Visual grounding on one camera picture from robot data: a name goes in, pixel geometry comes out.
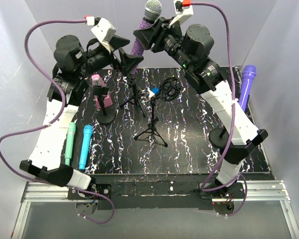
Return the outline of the glitter purple silver-head microphone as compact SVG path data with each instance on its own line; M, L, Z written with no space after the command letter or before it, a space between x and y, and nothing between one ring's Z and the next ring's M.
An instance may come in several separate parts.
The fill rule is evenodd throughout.
M152 27L154 22L159 18L162 11L162 4L158 0L149 0L144 7L144 16L140 22L139 30ZM136 38L131 49L131 55L142 56L144 48Z

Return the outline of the black tripod stand with ring clamp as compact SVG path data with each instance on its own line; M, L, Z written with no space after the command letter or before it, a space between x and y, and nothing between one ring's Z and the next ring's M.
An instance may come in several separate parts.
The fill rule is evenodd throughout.
M155 109L156 109L156 100L157 97L153 96L150 99L150 105L151 105L151 118L150 122L148 123L148 128L144 130L143 132L137 134L134 136L134 140L138 140L140 136L143 134L150 134L151 136L158 136L162 141L164 147L168 147L168 144L165 142L165 140L161 137L161 135L158 133L157 128L155 127L156 123L159 121L159 117L155 116Z

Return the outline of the mint green microphone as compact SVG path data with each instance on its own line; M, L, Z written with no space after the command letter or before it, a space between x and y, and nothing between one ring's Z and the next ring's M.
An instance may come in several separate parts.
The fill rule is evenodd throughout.
M76 132L76 124L75 122L71 122L67 130L66 145L65 145L65 164L68 166L70 165L71 158L72 158L75 132Z

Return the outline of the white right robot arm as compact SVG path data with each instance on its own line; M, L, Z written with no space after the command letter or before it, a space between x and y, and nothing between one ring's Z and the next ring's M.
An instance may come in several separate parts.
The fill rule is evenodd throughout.
M181 32L179 23L169 26L163 17L151 27L134 31L134 36L145 50L165 51L184 70L185 79L216 112L229 137L221 148L222 162L215 180L216 194L229 197L237 180L242 160L266 139L265 129L258 129L234 99L234 88L229 86L219 65L209 58L214 40L208 28L192 24Z

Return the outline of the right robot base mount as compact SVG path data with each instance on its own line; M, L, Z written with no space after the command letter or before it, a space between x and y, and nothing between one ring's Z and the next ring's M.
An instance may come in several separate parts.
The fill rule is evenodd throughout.
M197 189L195 193L200 199L211 201L212 210L217 216L228 218L242 209L247 199L248 190L242 183L234 183L229 188L224 187L209 192Z

